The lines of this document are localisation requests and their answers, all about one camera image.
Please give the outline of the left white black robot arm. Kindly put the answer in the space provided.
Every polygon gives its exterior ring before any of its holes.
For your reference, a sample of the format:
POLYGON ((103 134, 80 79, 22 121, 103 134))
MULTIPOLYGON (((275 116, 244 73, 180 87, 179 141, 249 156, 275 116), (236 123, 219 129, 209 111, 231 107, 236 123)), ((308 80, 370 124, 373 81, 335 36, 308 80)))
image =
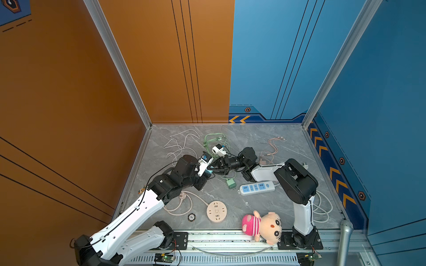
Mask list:
POLYGON ((135 237, 132 234, 183 189, 201 190, 209 178, 206 170, 213 160, 207 153, 200 158, 184 155, 155 172, 143 194, 121 215, 92 236, 82 235, 70 244, 78 265, 123 266, 146 251, 167 248, 174 231, 164 221, 156 222, 135 237))

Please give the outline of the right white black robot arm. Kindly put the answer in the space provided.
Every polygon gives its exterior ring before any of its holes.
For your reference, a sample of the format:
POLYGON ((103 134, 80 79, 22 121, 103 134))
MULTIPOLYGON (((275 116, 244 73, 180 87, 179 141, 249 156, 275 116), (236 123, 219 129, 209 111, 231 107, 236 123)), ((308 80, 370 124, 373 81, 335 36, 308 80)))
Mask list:
POLYGON ((246 215, 242 221, 244 234, 254 237, 257 242, 263 238, 271 246, 282 243, 288 248, 315 249, 315 245, 320 244, 313 207, 318 181, 299 162, 291 158, 281 164, 260 165, 251 147, 235 156, 216 145, 213 153, 217 158, 201 157, 201 172, 222 176, 231 171, 242 173, 248 183, 240 187, 239 193, 245 196, 274 191, 275 186, 280 185, 294 204, 295 220, 288 237, 283 234, 281 218, 275 212, 262 216, 254 211, 246 215))

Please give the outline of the round pink power socket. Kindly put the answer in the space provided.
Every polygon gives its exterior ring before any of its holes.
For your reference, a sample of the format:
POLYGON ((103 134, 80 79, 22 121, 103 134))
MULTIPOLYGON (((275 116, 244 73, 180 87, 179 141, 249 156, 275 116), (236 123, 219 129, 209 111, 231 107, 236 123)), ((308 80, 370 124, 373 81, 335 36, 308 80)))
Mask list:
POLYGON ((207 206, 206 214, 212 223, 221 223, 227 216, 227 207, 221 201, 213 201, 207 206))

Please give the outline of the white blue power strip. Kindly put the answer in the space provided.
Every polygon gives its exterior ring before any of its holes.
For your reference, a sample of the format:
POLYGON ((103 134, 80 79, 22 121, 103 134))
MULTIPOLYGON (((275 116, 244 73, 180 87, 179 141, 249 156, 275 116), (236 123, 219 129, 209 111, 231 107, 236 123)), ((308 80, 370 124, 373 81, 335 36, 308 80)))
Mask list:
POLYGON ((239 188, 239 194, 243 196, 251 196, 256 194, 264 194, 273 192, 275 190, 275 184, 272 181, 256 182, 246 185, 241 185, 239 188))

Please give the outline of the green charger lower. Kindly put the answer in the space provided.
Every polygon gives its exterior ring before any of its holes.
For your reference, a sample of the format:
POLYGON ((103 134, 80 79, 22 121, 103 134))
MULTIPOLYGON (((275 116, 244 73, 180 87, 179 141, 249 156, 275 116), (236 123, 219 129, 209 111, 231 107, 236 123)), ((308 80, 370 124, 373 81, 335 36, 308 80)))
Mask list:
POLYGON ((234 181, 234 179, 227 179, 226 184, 229 189, 233 189, 236 187, 236 182, 234 181))

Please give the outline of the pink plush doll toy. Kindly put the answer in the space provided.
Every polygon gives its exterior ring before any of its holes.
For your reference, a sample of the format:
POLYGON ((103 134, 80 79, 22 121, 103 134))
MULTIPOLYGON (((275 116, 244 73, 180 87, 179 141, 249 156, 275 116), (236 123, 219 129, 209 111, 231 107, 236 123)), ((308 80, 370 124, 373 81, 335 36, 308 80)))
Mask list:
POLYGON ((254 237, 255 242, 263 238, 267 244, 273 246, 281 241, 282 222, 275 212, 261 215, 254 211, 252 215, 245 215, 242 220, 242 231, 248 236, 254 237))

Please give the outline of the left green circuit board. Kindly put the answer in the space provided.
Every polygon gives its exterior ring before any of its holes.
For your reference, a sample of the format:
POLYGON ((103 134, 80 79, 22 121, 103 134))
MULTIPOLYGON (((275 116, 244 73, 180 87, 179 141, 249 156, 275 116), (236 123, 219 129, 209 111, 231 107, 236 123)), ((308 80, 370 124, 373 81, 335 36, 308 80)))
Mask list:
POLYGON ((156 253, 153 260, 154 266, 170 266, 177 262, 176 256, 171 253, 156 253))

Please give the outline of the green circuit board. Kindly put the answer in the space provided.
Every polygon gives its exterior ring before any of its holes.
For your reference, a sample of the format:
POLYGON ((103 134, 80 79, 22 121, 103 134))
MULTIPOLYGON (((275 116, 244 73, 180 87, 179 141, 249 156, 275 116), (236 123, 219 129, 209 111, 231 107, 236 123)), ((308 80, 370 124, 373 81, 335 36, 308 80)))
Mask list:
POLYGON ((297 253, 296 255, 300 266, 314 266, 317 260, 322 259, 318 253, 297 253))
POLYGON ((176 256, 171 253, 156 253, 153 260, 154 266, 170 266, 177 262, 176 256))

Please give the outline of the right green circuit board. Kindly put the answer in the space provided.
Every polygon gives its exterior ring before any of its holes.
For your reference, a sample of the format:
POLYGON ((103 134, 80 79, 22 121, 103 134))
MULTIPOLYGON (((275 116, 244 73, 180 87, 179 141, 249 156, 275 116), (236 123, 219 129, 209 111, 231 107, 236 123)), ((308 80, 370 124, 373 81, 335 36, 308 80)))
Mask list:
POLYGON ((296 255, 300 266, 314 266, 317 260, 322 259, 318 253, 297 253, 296 255))

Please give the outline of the silver metal pole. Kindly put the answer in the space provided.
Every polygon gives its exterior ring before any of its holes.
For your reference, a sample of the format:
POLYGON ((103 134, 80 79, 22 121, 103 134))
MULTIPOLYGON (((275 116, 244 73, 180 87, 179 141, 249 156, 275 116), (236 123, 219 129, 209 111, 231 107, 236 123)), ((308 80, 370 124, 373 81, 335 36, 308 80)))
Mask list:
POLYGON ((342 220, 340 230, 341 231, 336 266, 345 266, 349 253, 349 243, 353 232, 352 222, 346 219, 342 220))

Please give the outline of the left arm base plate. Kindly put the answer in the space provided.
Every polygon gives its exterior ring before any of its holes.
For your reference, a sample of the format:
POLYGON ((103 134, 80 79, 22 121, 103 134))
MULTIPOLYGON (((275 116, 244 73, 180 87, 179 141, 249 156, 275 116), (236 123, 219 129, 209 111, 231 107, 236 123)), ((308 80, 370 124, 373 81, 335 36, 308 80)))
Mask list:
POLYGON ((169 237, 155 250, 187 250, 189 234, 187 232, 174 232, 172 237, 169 237))

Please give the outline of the aluminium front rail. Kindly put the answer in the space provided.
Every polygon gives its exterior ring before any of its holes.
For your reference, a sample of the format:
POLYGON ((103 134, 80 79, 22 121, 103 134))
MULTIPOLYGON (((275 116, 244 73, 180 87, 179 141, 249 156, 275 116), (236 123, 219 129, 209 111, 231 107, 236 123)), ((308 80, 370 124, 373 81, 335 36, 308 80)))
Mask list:
MULTIPOLYGON (((336 266, 340 230, 319 231, 323 250, 279 250, 264 240, 255 242, 240 230, 189 230, 187 250, 167 250, 176 256, 171 266, 299 266, 297 253, 318 253, 314 266, 336 266)), ((128 266, 153 266, 156 253, 149 250, 128 261, 128 266)), ((380 262, 364 234, 355 230, 345 266, 379 266, 380 262)))

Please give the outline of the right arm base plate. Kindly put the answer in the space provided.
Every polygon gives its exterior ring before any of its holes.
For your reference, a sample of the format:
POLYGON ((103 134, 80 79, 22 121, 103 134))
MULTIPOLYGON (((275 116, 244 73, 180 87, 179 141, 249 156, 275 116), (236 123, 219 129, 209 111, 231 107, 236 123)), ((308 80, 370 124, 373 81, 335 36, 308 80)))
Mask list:
POLYGON ((283 232, 277 245, 279 250, 323 250, 322 240, 316 231, 312 231, 307 236, 299 233, 283 232))

